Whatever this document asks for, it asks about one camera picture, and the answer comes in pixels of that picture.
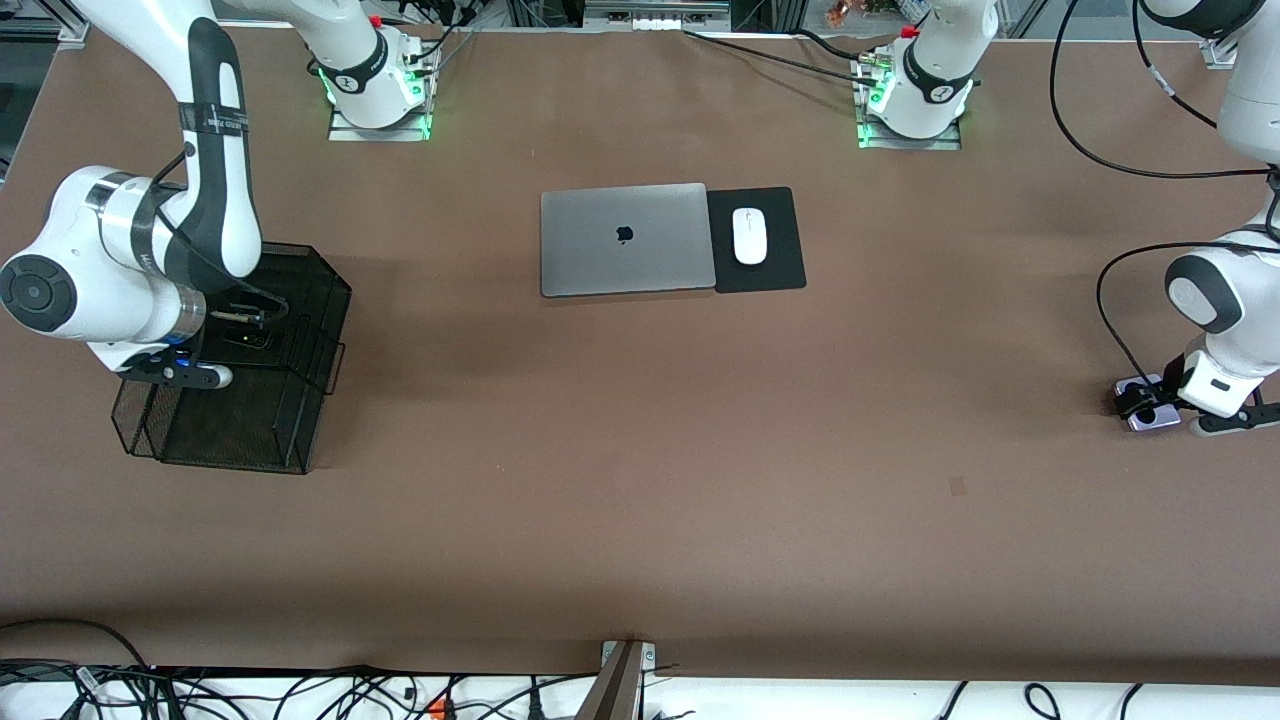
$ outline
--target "mouse pad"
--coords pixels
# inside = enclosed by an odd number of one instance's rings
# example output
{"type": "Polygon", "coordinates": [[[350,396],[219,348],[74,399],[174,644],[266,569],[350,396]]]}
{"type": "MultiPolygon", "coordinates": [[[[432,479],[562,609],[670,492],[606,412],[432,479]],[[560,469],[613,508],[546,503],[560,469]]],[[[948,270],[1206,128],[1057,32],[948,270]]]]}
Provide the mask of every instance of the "mouse pad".
{"type": "Polygon", "coordinates": [[[712,256],[716,292],[795,290],[805,286],[800,228],[790,187],[717,190],[707,193],[712,220],[712,256]],[[744,265],[733,256],[733,210],[754,208],[764,214],[768,251],[759,265],[744,265]]]}

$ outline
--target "wire mesh basket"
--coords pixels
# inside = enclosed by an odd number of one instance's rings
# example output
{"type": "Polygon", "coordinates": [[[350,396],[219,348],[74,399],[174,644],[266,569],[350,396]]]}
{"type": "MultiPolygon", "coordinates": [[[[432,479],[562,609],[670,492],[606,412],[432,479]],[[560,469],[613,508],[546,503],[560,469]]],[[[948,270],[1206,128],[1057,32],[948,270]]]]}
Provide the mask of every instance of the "wire mesh basket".
{"type": "MultiPolygon", "coordinates": [[[[124,380],[111,421],[124,451],[174,465],[303,474],[324,398],[333,393],[351,286],[311,247],[264,245],[247,278],[288,300],[280,323],[255,328],[210,316],[183,346],[193,360],[230,368],[230,384],[200,389],[124,380]]],[[[259,302],[241,291],[210,310],[259,302]]]]}

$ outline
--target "robotic arm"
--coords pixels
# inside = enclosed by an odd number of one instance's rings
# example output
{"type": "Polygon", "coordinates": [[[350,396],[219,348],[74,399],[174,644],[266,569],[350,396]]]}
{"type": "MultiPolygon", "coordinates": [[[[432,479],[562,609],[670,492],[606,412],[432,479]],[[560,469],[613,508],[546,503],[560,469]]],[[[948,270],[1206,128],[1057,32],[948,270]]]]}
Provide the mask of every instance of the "robotic arm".
{"type": "MultiPolygon", "coordinates": [[[[189,186],[105,167],[59,186],[36,241],[0,269],[0,301],[32,331],[87,342],[113,372],[195,334],[206,292],[261,255],[236,47],[207,0],[82,0],[178,101],[189,186]],[[178,231],[179,237],[170,229],[178,231]]],[[[210,368],[218,386],[230,380],[210,368]]]]}
{"type": "MultiPolygon", "coordinates": [[[[1219,132],[1242,155],[1280,165],[1280,4],[1266,0],[1144,0],[1161,24],[1206,38],[1234,37],[1236,64],[1219,115],[1219,132]]],[[[1217,434],[1280,423],[1280,406],[1244,407],[1268,375],[1280,370],[1280,249],[1276,204],[1280,173],[1272,172],[1263,210],[1219,242],[1178,258],[1165,273],[1174,307],[1203,333],[1170,364],[1157,392],[1208,415],[1193,432],[1217,434]]]]}
{"type": "Polygon", "coordinates": [[[893,81],[868,109],[911,138],[942,135],[964,113],[973,70],[1000,29],[996,0],[933,0],[914,38],[890,46],[893,81]]]}
{"type": "Polygon", "coordinates": [[[422,41],[375,28],[360,0],[227,0],[229,5],[287,20],[320,64],[338,111],[351,124],[383,128],[422,104],[422,41]]]}

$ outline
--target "white mouse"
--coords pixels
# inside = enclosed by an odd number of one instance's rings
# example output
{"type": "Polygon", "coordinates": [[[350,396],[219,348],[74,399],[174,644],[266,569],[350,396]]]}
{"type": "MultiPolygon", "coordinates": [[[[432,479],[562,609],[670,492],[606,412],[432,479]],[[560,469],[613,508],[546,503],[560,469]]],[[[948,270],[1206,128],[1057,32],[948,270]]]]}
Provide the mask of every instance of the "white mouse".
{"type": "Polygon", "coordinates": [[[769,254],[764,213],[755,208],[733,210],[733,258],[744,265],[759,265],[769,254]]]}

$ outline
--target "brown table surface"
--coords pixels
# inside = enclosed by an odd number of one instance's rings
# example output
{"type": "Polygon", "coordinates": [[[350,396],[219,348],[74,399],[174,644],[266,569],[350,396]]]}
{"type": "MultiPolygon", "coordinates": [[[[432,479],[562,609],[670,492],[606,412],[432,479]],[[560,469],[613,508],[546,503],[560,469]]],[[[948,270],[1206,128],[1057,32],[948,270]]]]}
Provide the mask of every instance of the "brown table surface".
{"type": "MultiPolygon", "coordinates": [[[[330,143],[297,36],[234,37],[265,236],[355,287],[317,469],[127,457],[118,380],[6,318],[0,616],[105,620],[182,665],[552,673],[628,635],[691,674],[1280,678],[1277,436],[1124,432],[1093,305],[1108,258],[1213,238],[1266,190],[1089,164],[1051,122],[1050,45],[991,49],[963,152],[904,154],[858,149],[847,85],[677,33],[485,33],[429,142],[330,143]],[[809,287],[539,296],[540,192],[690,181],[790,186],[809,287]]],[[[1225,73],[1153,50],[1216,109],[1225,73]]],[[[1108,156],[1243,164],[1126,44],[1073,45],[1062,100],[1108,156]]],[[[70,170],[178,143],[141,61],[59,53],[0,250],[70,170]]],[[[1169,260],[1108,288],[1152,369],[1193,336],[1169,260]]],[[[123,660],[0,638],[29,652],[123,660]]]]}

